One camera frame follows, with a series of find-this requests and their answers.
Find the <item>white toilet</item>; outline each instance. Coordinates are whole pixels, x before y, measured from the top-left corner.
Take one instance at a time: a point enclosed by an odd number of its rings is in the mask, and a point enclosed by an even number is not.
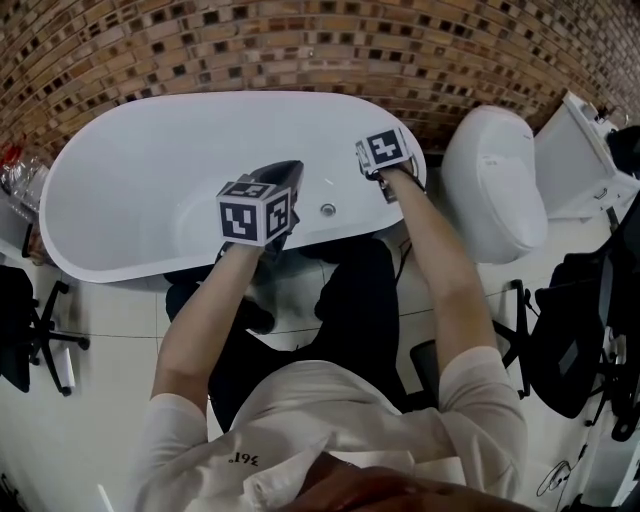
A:
[[[476,262],[509,263],[544,243],[534,154],[529,125],[502,108],[476,108],[454,134],[442,182],[451,221]]]

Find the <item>white bathtub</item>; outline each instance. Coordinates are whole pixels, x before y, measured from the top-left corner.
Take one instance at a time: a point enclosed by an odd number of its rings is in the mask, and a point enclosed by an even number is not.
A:
[[[229,92],[150,98],[115,108],[65,146],[44,187],[40,223],[66,273],[108,283],[214,261],[215,196],[258,167],[301,160],[301,222],[287,249],[388,227],[401,219],[359,172],[359,138],[400,125],[357,98]],[[402,127],[426,180],[416,139]],[[321,206],[331,203],[333,217]]]

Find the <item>white t-shirt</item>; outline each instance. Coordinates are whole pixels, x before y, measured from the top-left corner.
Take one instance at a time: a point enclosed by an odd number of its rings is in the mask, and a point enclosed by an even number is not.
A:
[[[150,403],[126,511],[253,512],[291,502],[323,451],[360,467],[386,466],[513,498],[527,431],[500,354],[478,347],[440,379],[440,410],[401,414],[376,388],[326,361],[264,379],[232,429],[207,442],[188,400]]]

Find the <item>mosaic tile wall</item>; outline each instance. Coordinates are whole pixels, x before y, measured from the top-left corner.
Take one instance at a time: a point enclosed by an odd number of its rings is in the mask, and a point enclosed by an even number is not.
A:
[[[480,104],[540,128],[565,88],[640,111],[631,0],[12,0],[0,20],[0,143],[54,155],[117,105],[198,91],[360,96],[424,149]]]

